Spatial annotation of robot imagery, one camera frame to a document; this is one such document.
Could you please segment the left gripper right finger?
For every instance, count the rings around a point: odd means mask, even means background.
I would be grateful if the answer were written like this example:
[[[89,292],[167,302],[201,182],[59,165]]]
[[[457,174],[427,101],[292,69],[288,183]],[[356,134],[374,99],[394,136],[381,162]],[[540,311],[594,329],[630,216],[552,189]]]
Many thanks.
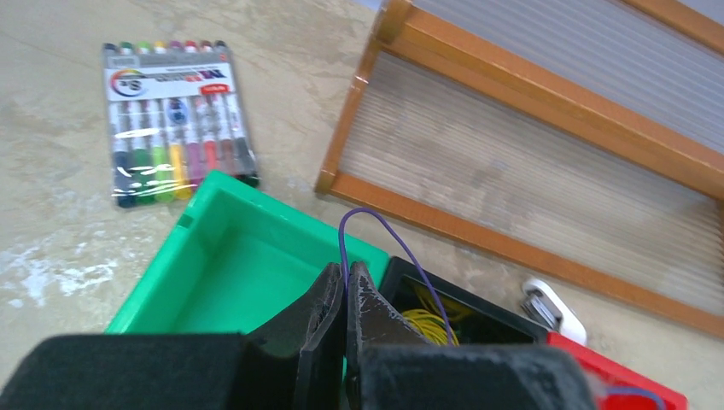
[[[347,279],[352,409],[594,409],[586,373],[543,344],[439,346],[382,296],[367,266]]]

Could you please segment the green plastic bin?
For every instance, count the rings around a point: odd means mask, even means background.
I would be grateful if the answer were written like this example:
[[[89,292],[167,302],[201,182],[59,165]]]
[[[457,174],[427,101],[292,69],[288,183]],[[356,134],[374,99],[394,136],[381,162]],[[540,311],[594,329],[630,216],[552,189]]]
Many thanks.
[[[363,261],[380,284],[388,254],[230,176],[191,198],[110,333],[249,333],[302,296],[323,268]]]

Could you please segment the red plastic bin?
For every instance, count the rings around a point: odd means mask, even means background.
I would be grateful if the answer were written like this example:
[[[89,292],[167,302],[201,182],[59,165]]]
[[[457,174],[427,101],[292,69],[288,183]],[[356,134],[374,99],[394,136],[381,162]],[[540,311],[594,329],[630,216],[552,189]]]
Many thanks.
[[[576,343],[550,332],[547,343],[571,354],[591,379],[599,409],[668,409],[689,408],[681,393]]]

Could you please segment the black plastic bin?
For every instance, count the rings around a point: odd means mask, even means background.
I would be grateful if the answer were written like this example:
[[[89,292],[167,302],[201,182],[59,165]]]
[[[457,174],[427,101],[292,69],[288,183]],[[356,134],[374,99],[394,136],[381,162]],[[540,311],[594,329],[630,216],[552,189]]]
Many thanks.
[[[457,285],[427,274],[440,301],[430,294],[416,267],[399,257],[390,260],[380,292],[414,328],[432,343],[460,344],[545,343],[548,330],[530,319],[489,302]]]

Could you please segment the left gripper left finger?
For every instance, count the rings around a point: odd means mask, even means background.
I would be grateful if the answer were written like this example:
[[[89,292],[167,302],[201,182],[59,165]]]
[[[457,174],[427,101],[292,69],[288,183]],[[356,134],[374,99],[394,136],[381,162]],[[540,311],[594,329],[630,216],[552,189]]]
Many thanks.
[[[334,409],[344,283],[329,264],[310,289],[247,335],[51,337],[18,365],[4,409]]]

